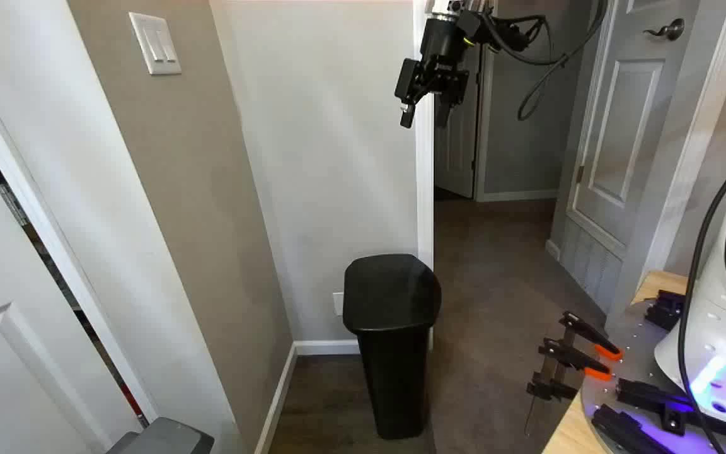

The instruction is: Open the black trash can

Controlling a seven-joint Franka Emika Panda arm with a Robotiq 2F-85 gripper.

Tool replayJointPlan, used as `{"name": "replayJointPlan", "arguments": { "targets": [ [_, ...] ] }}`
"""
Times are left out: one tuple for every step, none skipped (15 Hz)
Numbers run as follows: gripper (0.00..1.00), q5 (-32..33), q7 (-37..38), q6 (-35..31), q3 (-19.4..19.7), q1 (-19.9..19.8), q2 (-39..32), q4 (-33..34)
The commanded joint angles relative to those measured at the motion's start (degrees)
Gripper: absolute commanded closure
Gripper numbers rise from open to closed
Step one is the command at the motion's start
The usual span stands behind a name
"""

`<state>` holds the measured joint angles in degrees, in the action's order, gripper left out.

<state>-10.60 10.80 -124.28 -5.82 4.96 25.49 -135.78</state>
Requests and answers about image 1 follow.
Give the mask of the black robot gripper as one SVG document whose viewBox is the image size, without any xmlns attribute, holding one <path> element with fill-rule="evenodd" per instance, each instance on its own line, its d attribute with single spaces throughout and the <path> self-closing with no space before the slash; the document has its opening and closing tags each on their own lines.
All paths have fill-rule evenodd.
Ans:
<svg viewBox="0 0 726 454">
<path fill-rule="evenodd" d="M 411 130 L 415 104 L 426 94 L 438 94 L 436 127 L 448 123 L 451 112 L 464 102 L 468 74 L 459 68 L 465 44 L 464 31 L 446 17 L 429 17 L 421 38 L 421 59 L 406 59 L 396 80 L 396 98 L 402 107 L 400 127 Z"/>
</svg>

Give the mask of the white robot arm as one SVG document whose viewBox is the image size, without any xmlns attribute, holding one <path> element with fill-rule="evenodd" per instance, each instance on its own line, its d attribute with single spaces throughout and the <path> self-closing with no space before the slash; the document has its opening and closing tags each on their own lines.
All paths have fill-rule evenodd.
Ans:
<svg viewBox="0 0 726 454">
<path fill-rule="evenodd" d="M 448 112 L 464 102 L 468 74 L 464 57 L 474 44 L 485 40 L 485 15 L 464 0 L 434 9 L 422 22 L 421 59 L 406 59 L 398 70 L 392 96 L 402 104 L 400 127 L 411 130 L 415 107 L 426 94 L 441 96 L 436 123 L 444 127 Z"/>
</svg>

